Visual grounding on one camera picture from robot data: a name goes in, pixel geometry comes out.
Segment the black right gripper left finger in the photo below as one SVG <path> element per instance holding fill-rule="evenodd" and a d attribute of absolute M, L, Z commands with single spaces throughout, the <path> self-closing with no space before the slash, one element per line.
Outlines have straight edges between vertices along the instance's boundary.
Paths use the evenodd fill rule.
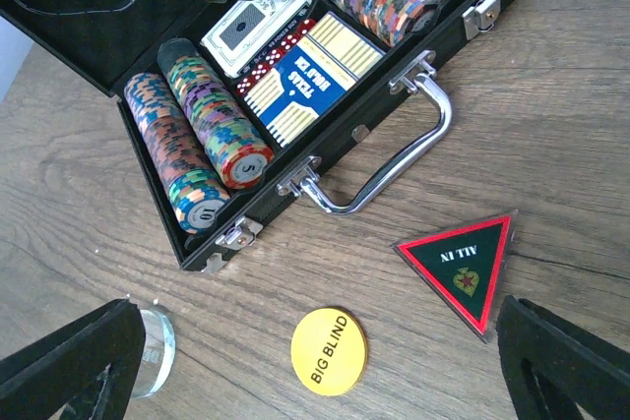
<path fill-rule="evenodd" d="M 1 417 L 123 418 L 145 340 L 127 299 L 83 315 L 1 360 Z"/>

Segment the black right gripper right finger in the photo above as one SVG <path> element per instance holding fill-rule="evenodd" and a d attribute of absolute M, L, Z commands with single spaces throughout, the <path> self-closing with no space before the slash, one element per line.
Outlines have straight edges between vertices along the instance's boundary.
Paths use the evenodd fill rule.
<path fill-rule="evenodd" d="M 520 419 L 629 417 L 629 353 L 527 300 L 507 296 L 497 341 Z"/>

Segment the clear round button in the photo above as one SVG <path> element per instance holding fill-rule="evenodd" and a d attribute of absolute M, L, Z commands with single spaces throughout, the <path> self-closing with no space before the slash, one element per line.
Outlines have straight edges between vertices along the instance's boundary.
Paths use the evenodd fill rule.
<path fill-rule="evenodd" d="M 131 397 L 144 398 L 157 393 L 171 372 L 176 339 L 168 316 L 156 309 L 142 309 L 146 339 Z"/>

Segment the black poker set case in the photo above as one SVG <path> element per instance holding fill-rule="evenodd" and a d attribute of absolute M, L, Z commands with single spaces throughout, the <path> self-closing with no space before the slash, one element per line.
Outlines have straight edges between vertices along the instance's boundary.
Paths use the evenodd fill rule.
<path fill-rule="evenodd" d="M 158 49 L 165 41 L 206 31 L 237 1 L 1 0 L 1 14 L 93 86 L 120 98 L 133 74 L 157 68 Z M 300 196 L 310 197 L 329 214 L 362 210 L 446 134 L 447 121 L 389 159 L 346 204 L 329 199 L 319 186 L 320 175 L 356 144 L 358 129 L 374 129 L 408 95 L 420 93 L 437 106 L 447 105 L 448 95 L 434 79 L 436 71 L 492 27 L 483 3 L 499 10 L 514 1 L 441 0 L 422 29 L 410 32 L 312 130 L 282 149 L 262 182 L 238 192 L 198 236 L 187 235 L 177 224 L 131 110 L 120 99 L 120 115 L 181 268 L 218 270 L 234 255 L 223 243 L 226 235 L 250 223 L 268 225 Z"/>

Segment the red black triangular button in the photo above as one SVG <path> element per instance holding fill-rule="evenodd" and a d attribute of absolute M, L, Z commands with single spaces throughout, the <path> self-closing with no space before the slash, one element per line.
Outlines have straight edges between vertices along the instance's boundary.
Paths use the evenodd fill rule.
<path fill-rule="evenodd" d="M 393 251 L 486 343 L 519 211 L 407 237 Z"/>

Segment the blue orange chip row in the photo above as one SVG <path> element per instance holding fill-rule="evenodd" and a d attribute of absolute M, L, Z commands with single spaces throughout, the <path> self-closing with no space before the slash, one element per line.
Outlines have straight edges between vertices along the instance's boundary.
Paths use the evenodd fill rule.
<path fill-rule="evenodd" d="M 164 78 L 131 77 L 124 97 L 149 151 L 179 226 L 191 234 L 210 228 L 230 194 Z"/>

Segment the orange big blind button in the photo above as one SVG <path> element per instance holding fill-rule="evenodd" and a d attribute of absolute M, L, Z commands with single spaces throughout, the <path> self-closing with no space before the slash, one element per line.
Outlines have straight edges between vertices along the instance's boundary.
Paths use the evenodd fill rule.
<path fill-rule="evenodd" d="M 323 396 L 350 391 L 362 377 L 368 359 L 367 339 L 349 312 L 325 307 L 305 315 L 290 343 L 296 377 Z"/>

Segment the white playing card deck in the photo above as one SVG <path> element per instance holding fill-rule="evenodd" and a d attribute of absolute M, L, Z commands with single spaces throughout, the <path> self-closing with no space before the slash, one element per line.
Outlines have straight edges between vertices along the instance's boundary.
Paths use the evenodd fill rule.
<path fill-rule="evenodd" d="M 247 66 L 312 0 L 240 0 L 202 37 L 200 44 L 231 78 Z"/>

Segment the red dice row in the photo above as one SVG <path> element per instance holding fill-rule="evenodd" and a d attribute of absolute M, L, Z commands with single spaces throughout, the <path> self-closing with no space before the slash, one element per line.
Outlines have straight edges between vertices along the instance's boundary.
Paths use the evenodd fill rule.
<path fill-rule="evenodd" d="M 239 73 L 235 86 L 237 96 L 244 96 L 262 78 L 267 75 L 283 57 L 297 44 L 315 25 L 317 21 L 306 18 L 299 22 L 294 29 L 288 30 L 274 38 L 267 46 L 254 57 Z"/>

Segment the blue yellow card box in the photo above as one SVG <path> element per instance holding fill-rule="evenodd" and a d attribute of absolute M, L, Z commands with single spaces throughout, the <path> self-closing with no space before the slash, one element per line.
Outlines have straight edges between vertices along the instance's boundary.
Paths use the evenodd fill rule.
<path fill-rule="evenodd" d="M 285 148 L 383 55 L 367 38 L 328 12 L 244 95 L 244 101 Z"/>

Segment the mixed colour chip row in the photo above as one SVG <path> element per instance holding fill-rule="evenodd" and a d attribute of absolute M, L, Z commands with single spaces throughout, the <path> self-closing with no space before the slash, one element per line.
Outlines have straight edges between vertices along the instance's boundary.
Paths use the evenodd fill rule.
<path fill-rule="evenodd" d="M 163 43 L 157 63 L 222 183 L 255 186 L 274 152 L 193 43 L 176 37 Z"/>

